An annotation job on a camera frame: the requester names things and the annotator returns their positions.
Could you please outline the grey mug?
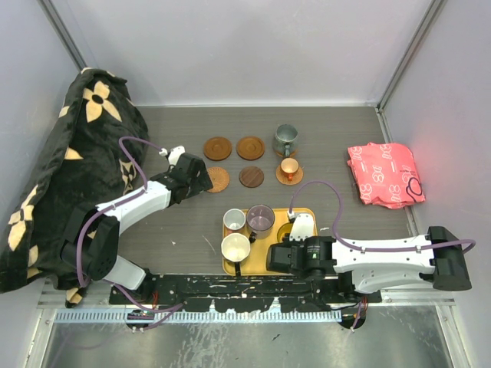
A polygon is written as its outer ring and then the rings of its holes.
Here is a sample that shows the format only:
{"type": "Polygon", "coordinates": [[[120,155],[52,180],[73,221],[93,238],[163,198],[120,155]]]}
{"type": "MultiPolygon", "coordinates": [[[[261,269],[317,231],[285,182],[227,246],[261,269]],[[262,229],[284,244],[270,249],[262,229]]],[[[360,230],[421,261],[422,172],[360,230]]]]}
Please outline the grey mug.
{"type": "Polygon", "coordinates": [[[298,131],[290,124],[282,124],[277,127],[273,138],[273,150],[283,152],[288,155],[289,152],[297,150],[298,131]]]}

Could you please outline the black floral plush blanket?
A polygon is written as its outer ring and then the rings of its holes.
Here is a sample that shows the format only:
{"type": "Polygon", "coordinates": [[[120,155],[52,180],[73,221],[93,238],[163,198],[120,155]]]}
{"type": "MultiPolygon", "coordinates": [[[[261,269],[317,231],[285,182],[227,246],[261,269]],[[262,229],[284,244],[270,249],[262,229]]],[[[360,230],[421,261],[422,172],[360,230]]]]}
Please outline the black floral plush blanket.
{"type": "Polygon", "coordinates": [[[109,202],[133,190],[147,124],[126,80],[86,67],[70,85],[18,204],[1,234],[1,292],[50,278],[66,307],[87,293],[57,255],[68,219],[81,203],[109,202]]]}

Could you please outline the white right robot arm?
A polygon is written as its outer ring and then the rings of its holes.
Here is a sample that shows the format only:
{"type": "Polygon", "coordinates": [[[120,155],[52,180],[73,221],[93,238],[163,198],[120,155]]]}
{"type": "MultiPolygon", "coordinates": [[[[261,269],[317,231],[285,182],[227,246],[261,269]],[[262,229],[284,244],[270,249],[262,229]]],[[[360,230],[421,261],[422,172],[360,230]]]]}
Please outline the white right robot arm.
{"type": "Polygon", "coordinates": [[[468,291],[465,250],[443,226],[431,226],[425,235],[375,241],[316,235],[271,245],[265,267],[308,280],[336,275],[338,296],[352,302],[362,294],[412,284],[468,291]]]}

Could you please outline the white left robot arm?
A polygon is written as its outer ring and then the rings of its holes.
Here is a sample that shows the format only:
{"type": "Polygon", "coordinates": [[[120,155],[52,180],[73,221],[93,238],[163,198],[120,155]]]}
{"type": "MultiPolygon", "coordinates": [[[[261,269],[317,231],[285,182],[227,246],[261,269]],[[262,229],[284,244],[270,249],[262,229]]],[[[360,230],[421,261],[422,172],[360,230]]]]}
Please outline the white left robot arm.
{"type": "Polygon", "coordinates": [[[111,202],[79,205],[65,227],[58,257],[93,281],[108,281],[126,289],[137,304],[153,296],[147,272],[119,256],[120,236],[140,220],[213,187],[203,159],[181,153],[170,166],[140,187],[111,202]]]}

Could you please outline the purple glass mug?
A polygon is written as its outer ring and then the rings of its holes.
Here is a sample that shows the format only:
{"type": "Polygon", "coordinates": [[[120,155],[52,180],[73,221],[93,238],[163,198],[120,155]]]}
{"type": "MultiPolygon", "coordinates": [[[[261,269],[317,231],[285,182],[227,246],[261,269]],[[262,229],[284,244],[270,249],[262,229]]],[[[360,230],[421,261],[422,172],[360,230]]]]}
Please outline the purple glass mug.
{"type": "Polygon", "coordinates": [[[275,213],[269,206],[258,204],[247,211],[245,220],[249,232],[249,242],[254,243],[270,235],[275,224],[275,213]]]}

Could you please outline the yellow mug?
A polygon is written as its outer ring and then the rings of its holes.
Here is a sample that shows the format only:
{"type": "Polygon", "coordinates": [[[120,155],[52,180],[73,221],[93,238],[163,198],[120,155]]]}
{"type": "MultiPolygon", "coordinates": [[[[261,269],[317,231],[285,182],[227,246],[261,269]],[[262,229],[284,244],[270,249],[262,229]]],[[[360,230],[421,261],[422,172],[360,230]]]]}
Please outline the yellow mug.
{"type": "Polygon", "coordinates": [[[278,243],[285,242],[289,240],[290,234],[292,232],[293,223],[287,222],[281,225],[277,231],[277,241],[278,243]]]}

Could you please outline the light wooden coaster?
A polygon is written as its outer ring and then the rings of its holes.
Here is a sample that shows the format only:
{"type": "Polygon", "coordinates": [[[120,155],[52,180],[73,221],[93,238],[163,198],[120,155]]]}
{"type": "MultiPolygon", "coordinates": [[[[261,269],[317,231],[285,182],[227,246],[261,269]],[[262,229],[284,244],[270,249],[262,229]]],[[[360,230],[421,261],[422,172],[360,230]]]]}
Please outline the light wooden coaster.
{"type": "Polygon", "coordinates": [[[284,158],[287,158],[287,157],[295,157],[295,155],[296,155],[296,154],[297,154],[297,152],[298,152],[298,149],[297,149],[297,150],[294,150],[294,151],[289,152],[289,154],[288,154],[288,155],[285,155],[283,152],[280,152],[280,151],[277,151],[277,150],[275,150],[274,152],[275,152],[275,154],[276,154],[277,156],[280,156],[280,157],[282,157],[282,158],[284,159],[284,158]]]}
{"type": "Polygon", "coordinates": [[[278,166],[275,171],[276,179],[283,185],[294,186],[299,184],[304,176],[303,169],[301,167],[298,168],[297,172],[292,176],[292,179],[289,180],[288,176],[282,171],[281,166],[278,166]]]}

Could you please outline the small orange cup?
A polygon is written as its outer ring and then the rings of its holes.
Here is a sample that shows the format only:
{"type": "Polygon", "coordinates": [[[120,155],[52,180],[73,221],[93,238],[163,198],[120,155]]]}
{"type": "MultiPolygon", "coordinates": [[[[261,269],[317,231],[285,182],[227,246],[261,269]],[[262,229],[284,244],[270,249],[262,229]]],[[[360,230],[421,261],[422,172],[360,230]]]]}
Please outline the small orange cup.
{"type": "Polygon", "coordinates": [[[288,181],[292,181],[299,171],[298,161],[291,157],[284,158],[280,164],[280,170],[288,181]]]}

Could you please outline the dark walnut coaster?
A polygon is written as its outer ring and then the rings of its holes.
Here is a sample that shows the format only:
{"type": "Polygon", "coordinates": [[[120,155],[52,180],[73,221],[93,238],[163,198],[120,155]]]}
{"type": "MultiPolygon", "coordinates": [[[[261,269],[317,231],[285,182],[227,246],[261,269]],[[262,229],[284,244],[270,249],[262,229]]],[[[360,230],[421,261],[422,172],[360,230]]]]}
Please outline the dark walnut coaster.
{"type": "Polygon", "coordinates": [[[247,166],[239,173],[239,181],[246,188],[256,188],[264,181],[264,172],[257,166],[247,166]]]}

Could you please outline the large white mug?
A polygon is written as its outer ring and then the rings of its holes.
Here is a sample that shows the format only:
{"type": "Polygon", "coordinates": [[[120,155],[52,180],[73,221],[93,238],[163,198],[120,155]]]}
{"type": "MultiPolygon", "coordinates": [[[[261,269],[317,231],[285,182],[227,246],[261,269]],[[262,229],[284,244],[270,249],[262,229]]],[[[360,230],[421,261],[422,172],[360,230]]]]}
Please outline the large white mug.
{"type": "Polygon", "coordinates": [[[235,276],[237,277],[242,275],[241,262],[249,257],[250,251],[251,243],[249,238],[240,233],[231,233],[221,242],[222,257],[233,263],[235,276]]]}

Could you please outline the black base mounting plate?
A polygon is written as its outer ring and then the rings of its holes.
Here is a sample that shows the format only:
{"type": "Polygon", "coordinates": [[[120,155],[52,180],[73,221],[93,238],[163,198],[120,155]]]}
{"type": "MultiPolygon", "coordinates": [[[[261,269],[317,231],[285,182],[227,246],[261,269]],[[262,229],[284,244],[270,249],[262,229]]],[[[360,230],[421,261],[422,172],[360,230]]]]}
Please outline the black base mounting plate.
{"type": "Polygon", "coordinates": [[[140,304],[159,309],[182,304],[187,312],[266,312],[275,301],[288,313],[332,311],[361,301],[338,279],[308,281],[291,275],[233,277],[204,274],[150,274],[128,294],[140,304]]]}

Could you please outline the small white mug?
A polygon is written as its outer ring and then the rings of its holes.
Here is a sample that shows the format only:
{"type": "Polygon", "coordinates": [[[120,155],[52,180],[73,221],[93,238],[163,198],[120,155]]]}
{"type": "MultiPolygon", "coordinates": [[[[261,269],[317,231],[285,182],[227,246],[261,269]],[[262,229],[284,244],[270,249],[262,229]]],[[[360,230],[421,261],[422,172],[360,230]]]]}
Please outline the small white mug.
{"type": "Polygon", "coordinates": [[[229,209],[222,218],[225,235],[241,232],[246,225],[246,214],[241,209],[229,209]]]}

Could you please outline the dark brown ringed coaster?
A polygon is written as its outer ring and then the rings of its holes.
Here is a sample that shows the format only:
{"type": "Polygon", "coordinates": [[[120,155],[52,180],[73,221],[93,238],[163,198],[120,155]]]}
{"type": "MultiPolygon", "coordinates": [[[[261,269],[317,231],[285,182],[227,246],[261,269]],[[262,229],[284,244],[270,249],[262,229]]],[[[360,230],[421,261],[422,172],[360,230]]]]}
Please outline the dark brown ringed coaster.
{"type": "Polygon", "coordinates": [[[265,144],[257,136],[245,136],[237,143],[236,152],[245,160],[257,160],[263,156],[265,144]]]}

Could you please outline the yellow plastic tray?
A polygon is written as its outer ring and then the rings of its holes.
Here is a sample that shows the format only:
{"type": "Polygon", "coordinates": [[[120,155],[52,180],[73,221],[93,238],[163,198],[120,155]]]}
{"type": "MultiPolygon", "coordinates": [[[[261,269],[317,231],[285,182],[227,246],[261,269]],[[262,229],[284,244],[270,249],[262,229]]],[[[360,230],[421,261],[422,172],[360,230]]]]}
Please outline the yellow plastic tray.
{"type": "MultiPolygon", "coordinates": [[[[296,213],[299,212],[307,212],[311,215],[315,215],[312,210],[307,208],[294,208],[296,213]]],[[[242,275],[245,276],[253,276],[253,275],[273,275],[273,274],[281,274],[274,271],[267,271],[266,269],[266,258],[268,254],[268,250],[271,245],[277,244],[277,231],[279,227],[288,221],[288,209],[273,209],[275,213],[275,224],[273,225],[272,231],[267,238],[259,239],[252,243],[251,251],[249,257],[246,260],[241,262],[241,272],[242,275]]],[[[315,235],[318,235],[316,220],[315,220],[316,232],[315,235]]],[[[249,232],[246,227],[240,232],[241,234],[249,237],[249,232]]],[[[224,226],[222,225],[222,237],[225,238],[224,226]]],[[[234,265],[231,262],[228,262],[222,257],[222,269],[228,275],[234,276],[235,269],[234,265]]]]}

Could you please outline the light woven coaster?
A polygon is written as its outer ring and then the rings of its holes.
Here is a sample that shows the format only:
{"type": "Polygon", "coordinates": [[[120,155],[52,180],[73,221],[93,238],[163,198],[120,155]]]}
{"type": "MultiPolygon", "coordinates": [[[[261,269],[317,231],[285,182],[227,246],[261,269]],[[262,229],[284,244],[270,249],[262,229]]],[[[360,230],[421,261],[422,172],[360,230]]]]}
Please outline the light woven coaster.
{"type": "Polygon", "coordinates": [[[214,166],[208,168],[207,172],[213,184],[213,187],[208,189],[207,192],[218,193],[227,188],[230,178],[228,172],[224,168],[214,166]]]}

